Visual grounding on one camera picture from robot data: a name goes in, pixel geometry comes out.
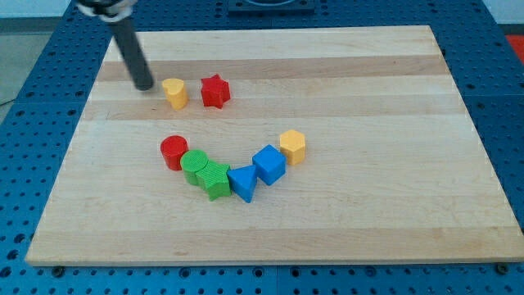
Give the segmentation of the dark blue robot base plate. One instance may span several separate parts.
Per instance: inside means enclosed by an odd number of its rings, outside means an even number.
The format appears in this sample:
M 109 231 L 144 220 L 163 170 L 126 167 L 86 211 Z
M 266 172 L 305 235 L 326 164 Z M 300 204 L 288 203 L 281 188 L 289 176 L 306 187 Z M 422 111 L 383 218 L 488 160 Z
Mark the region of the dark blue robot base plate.
M 248 13 L 312 12 L 315 0 L 228 0 L 228 14 L 240 16 Z

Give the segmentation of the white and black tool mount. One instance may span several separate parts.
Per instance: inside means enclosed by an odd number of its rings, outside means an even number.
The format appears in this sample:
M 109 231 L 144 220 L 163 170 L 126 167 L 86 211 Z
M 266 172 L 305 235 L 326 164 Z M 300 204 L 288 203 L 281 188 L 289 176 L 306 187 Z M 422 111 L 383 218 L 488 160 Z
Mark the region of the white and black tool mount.
M 77 8 L 86 16 L 97 16 L 105 22 L 118 22 L 131 16 L 137 0 L 77 0 Z

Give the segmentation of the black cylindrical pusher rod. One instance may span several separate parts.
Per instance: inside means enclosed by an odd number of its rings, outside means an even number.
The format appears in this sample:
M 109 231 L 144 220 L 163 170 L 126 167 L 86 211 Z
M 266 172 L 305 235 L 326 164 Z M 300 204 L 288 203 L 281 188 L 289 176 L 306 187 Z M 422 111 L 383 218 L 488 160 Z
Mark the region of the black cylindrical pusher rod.
M 129 72 L 134 87 L 147 91 L 154 85 L 154 79 L 138 41 L 133 22 L 129 17 L 109 24 L 120 55 Z

